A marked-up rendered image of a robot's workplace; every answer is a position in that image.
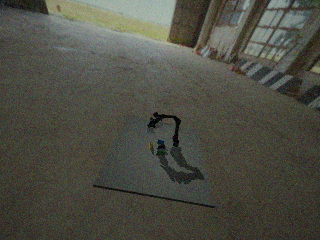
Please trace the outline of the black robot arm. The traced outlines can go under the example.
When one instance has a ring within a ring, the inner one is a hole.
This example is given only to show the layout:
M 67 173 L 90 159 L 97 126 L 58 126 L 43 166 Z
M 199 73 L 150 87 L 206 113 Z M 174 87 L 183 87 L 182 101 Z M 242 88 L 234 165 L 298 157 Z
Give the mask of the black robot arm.
M 162 114 L 162 115 L 159 115 L 158 112 L 154 113 L 153 116 L 156 118 L 157 122 L 159 121 L 162 121 L 162 119 L 174 119 L 175 120 L 175 123 L 176 123 L 176 128 L 175 128 L 175 135 L 173 136 L 173 146 L 174 147 L 179 147 L 179 137 L 178 137 L 178 133 L 179 133 L 179 127 L 180 127 L 180 124 L 181 124 L 181 120 L 176 117 L 176 116 L 173 116 L 173 115 L 165 115 L 165 114 Z M 155 122 L 155 120 L 153 118 L 150 119 L 150 121 L 152 121 L 153 123 Z

